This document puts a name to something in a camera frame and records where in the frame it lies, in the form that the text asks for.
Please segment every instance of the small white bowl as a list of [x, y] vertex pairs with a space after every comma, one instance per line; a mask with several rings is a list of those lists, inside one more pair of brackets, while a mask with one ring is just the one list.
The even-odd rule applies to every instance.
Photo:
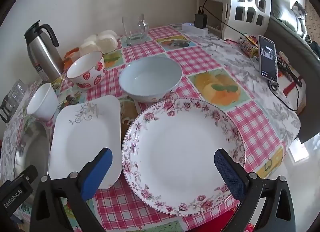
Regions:
[[44, 122], [49, 121], [54, 115], [59, 101], [50, 83], [43, 84], [31, 98], [27, 114]]
[[131, 62], [120, 74], [120, 87], [139, 102], [158, 102], [170, 97], [182, 77], [181, 66], [172, 59], [150, 56]]
[[104, 60], [100, 51], [80, 57], [67, 71], [67, 78], [82, 89], [95, 87], [104, 76]]

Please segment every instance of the glass cup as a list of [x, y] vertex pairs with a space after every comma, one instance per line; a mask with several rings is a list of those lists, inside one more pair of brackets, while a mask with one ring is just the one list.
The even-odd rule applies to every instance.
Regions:
[[140, 16], [122, 17], [122, 25], [127, 37], [127, 45], [140, 44], [146, 40], [149, 26], [143, 14], [140, 14]]
[[0, 111], [2, 110], [5, 117], [1, 114], [0, 116], [5, 123], [8, 123], [10, 121], [10, 118], [14, 115], [23, 99], [26, 90], [26, 85], [21, 80], [18, 80], [14, 83], [9, 93], [4, 97], [0, 106]]

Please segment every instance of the white plate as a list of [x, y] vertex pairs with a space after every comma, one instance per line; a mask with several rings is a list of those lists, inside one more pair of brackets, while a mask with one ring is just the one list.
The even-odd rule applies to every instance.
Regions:
[[220, 148], [244, 166], [243, 139], [224, 112], [198, 99], [165, 100], [130, 126], [122, 168], [133, 192], [148, 206], [171, 215], [195, 215], [230, 196], [213, 161]]
[[99, 189], [108, 189], [121, 174], [120, 102], [112, 95], [65, 107], [56, 119], [49, 159], [52, 179], [81, 171], [103, 147], [112, 164]]

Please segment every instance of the tablecloth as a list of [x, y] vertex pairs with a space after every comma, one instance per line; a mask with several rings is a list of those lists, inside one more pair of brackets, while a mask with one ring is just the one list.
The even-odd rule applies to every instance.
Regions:
[[[149, 105], [133, 101], [119, 86], [119, 75], [126, 65], [139, 58], [160, 55], [178, 62], [183, 70], [182, 80], [172, 95], [207, 100], [224, 110], [236, 123], [246, 146], [247, 172], [255, 171], [267, 177], [282, 162], [287, 147], [299, 132], [297, 115], [288, 110], [270, 92], [267, 82], [260, 78], [249, 58], [233, 44], [213, 34], [198, 36], [182, 31], [180, 24], [150, 29], [147, 41], [127, 46], [125, 37], [118, 39], [116, 51], [105, 54], [105, 79], [88, 91], [73, 86], [62, 75], [53, 87], [59, 98], [54, 117], [46, 123], [52, 139], [58, 113], [70, 104], [91, 101], [111, 94], [121, 103], [121, 133], [137, 115]], [[235, 92], [224, 92], [208, 87], [210, 81], [220, 85], [234, 85]], [[26, 107], [41, 81], [32, 84], [4, 132], [1, 151], [1, 181], [13, 180], [15, 149], [21, 134], [35, 119], [26, 114]], [[284, 101], [286, 97], [278, 93]], [[187, 231], [202, 225], [238, 204], [232, 197], [212, 211], [200, 215], [176, 217], [157, 212], [146, 206], [131, 191], [121, 174], [119, 180], [107, 190], [98, 190], [89, 200], [89, 207], [106, 230], [120, 231]], [[63, 205], [71, 225], [79, 230], [78, 224], [68, 207]], [[17, 215], [29, 220], [31, 208], [22, 204]]]

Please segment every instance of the white chair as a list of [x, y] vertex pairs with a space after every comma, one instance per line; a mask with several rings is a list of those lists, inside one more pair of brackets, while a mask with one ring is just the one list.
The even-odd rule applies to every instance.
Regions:
[[[243, 34], [263, 35], [268, 27], [271, 0], [228, 0], [226, 24]], [[222, 38], [238, 41], [243, 37], [232, 28], [224, 25]]]

